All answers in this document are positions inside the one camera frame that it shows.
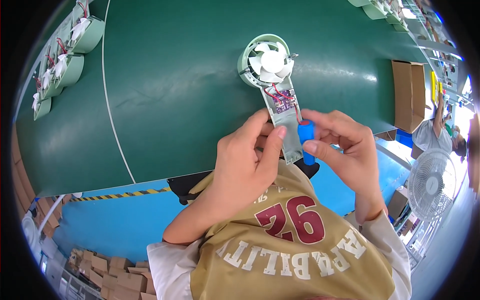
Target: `green work surface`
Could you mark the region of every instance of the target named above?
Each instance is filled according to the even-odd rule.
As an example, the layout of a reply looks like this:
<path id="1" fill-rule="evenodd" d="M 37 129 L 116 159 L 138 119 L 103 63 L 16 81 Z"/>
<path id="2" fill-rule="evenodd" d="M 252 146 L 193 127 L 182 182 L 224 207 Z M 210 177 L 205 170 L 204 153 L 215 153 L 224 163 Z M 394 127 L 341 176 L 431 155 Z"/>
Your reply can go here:
<path id="1" fill-rule="evenodd" d="M 106 0 L 96 0 L 91 11 Z M 85 55 L 82 76 L 52 98 L 50 113 L 33 121 L 30 80 L 17 116 L 18 143 L 25 170 L 39 196 L 131 184 L 108 117 L 102 77 L 101 43 Z"/>
<path id="2" fill-rule="evenodd" d="M 106 0 L 91 4 L 104 13 Z M 291 76 L 301 108 L 341 110 L 371 127 L 393 129 L 391 59 L 425 62 L 408 34 L 370 20 L 348 1 L 155 1 L 110 3 L 105 80 L 119 143 L 136 182 L 215 166 L 217 141 L 264 107 L 237 73 L 254 37 L 281 36 L 298 53 Z M 30 90 L 17 131 L 25 168 L 40 195 L 132 183 L 105 102 L 101 43 L 82 77 L 33 122 Z"/>

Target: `shirt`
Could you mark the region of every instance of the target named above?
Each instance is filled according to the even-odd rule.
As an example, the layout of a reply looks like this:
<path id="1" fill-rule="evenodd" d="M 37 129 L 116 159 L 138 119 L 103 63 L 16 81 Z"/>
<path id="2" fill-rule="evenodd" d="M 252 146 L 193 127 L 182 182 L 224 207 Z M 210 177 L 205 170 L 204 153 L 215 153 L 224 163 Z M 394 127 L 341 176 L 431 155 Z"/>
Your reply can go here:
<path id="1" fill-rule="evenodd" d="M 452 139 L 445 128 L 442 128 L 440 135 L 433 131 L 433 121 L 426 120 L 412 134 L 412 140 L 418 148 L 427 151 L 432 148 L 440 148 L 448 154 L 452 152 Z"/>
<path id="2" fill-rule="evenodd" d="M 147 253 L 158 299 L 409 299 L 408 254 L 386 214 L 362 233 L 280 160 L 276 180 L 252 205 L 188 247 L 161 242 Z"/>

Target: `yellow black striped tape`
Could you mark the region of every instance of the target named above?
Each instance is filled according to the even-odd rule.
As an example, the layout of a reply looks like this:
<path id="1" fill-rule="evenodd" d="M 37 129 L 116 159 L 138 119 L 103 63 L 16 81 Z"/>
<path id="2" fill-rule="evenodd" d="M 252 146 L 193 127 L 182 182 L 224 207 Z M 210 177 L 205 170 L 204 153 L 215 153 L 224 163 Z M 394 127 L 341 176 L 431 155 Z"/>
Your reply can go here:
<path id="1" fill-rule="evenodd" d="M 160 190 L 148 189 L 146 191 L 126 192 L 123 194 L 110 194 L 110 195 L 95 196 L 95 197 L 72 198 L 70 199 L 70 201 L 78 202 L 78 201 L 91 201 L 91 200 L 102 200 L 102 199 L 116 199 L 116 198 L 124 198 L 124 197 L 143 196 L 143 195 L 149 195 L 149 194 L 158 194 L 160 192 L 169 192 L 169 191 L 171 191 L 171 189 L 168 186 Z"/>

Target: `hand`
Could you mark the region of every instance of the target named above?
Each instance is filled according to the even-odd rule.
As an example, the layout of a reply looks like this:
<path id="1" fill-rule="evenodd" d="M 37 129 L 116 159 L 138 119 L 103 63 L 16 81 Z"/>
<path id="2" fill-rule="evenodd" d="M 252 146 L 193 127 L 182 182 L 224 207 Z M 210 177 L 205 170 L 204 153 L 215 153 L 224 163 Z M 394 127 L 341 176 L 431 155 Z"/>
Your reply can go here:
<path id="1" fill-rule="evenodd" d="M 372 131 L 346 114 L 328 114 L 302 109 L 302 117 L 315 123 L 315 140 L 303 149 L 324 161 L 355 192 L 355 217 L 358 224 L 375 219 L 385 203 L 378 183 L 377 151 Z M 333 149 L 337 144 L 343 154 Z"/>
<path id="2" fill-rule="evenodd" d="M 278 157 L 287 129 L 284 126 L 274 129 L 267 122 L 269 118 L 268 110 L 261 109 L 218 142 L 210 192 L 216 195 L 211 201 L 218 199 L 216 206 L 223 207 L 223 214 L 233 216 L 252 204 L 277 176 Z"/>

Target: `circuit board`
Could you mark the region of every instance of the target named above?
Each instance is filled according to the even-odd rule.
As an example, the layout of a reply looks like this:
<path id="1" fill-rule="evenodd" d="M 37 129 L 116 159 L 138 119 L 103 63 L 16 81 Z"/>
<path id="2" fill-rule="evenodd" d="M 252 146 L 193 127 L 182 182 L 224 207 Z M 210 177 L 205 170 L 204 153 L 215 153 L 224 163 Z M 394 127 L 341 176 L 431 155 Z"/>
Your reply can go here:
<path id="1" fill-rule="evenodd" d="M 293 95 L 295 95 L 295 91 L 293 89 L 283 90 L 283 91 L 280 91 L 280 94 L 278 93 L 274 94 L 274 96 L 278 98 L 278 99 L 273 98 L 276 112 L 278 114 L 295 107 L 295 99 L 285 98 L 285 96 L 293 97 Z"/>

